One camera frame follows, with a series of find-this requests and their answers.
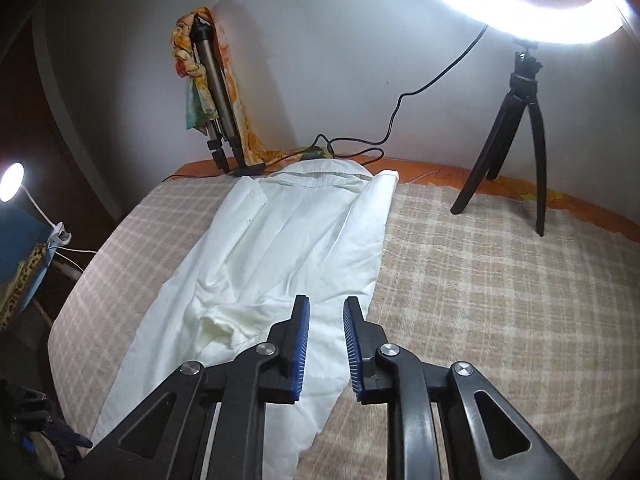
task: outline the metal pivot bolt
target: metal pivot bolt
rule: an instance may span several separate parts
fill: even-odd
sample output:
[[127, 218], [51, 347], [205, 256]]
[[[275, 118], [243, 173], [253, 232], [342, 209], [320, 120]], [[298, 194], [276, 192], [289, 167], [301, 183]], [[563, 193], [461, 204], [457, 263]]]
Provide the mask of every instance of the metal pivot bolt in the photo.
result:
[[255, 351], [260, 355], [272, 355], [276, 351], [276, 345], [273, 343], [260, 343], [255, 347]]
[[196, 375], [199, 373], [202, 365], [197, 361], [187, 361], [180, 366], [180, 373], [182, 375]]
[[383, 345], [380, 345], [380, 353], [387, 357], [393, 357], [400, 353], [400, 347], [393, 343], [384, 343]]
[[455, 373], [457, 373], [458, 375], [467, 377], [474, 372], [474, 368], [467, 362], [459, 361], [457, 363], [454, 363], [453, 371], [455, 371]]

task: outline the plaid tablecloth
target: plaid tablecloth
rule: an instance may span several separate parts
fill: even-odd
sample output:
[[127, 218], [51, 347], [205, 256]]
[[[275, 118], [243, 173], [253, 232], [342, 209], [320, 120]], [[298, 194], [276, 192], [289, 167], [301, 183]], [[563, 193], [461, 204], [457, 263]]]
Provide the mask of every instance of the plaid tablecloth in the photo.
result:
[[[92, 434], [142, 317], [234, 182], [161, 184], [74, 288], [49, 355], [80, 433]], [[582, 480], [606, 478], [640, 431], [640, 245], [557, 210], [539, 238], [534, 205], [499, 197], [452, 216], [456, 195], [397, 188], [368, 319], [425, 361], [476, 364]], [[345, 391], [296, 477], [383, 479], [385, 417]]]

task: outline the white wall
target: white wall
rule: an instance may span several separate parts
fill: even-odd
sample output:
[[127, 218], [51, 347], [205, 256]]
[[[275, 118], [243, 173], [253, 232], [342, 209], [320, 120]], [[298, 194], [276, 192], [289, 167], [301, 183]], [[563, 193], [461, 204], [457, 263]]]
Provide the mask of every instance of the white wall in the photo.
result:
[[[269, 147], [324, 132], [379, 139], [398, 94], [448, 65], [481, 25], [439, 0], [48, 0], [58, 87], [78, 134], [124, 208], [181, 164], [208, 158], [184, 129], [184, 81], [170, 33], [214, 7], [239, 88]], [[514, 44], [489, 30], [429, 91], [405, 99], [388, 156], [471, 167], [508, 90]], [[536, 56], [549, 184], [640, 222], [640, 55], [619, 30]], [[528, 124], [503, 173], [534, 181]]]

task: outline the glowing ring light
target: glowing ring light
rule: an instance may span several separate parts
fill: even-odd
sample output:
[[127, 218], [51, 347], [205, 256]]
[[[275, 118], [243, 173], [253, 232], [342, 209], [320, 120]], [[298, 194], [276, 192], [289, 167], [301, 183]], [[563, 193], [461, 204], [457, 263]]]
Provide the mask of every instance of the glowing ring light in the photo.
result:
[[549, 43], [591, 43], [622, 26], [611, 0], [569, 9], [537, 7], [521, 0], [442, 0], [482, 23], [518, 38]]

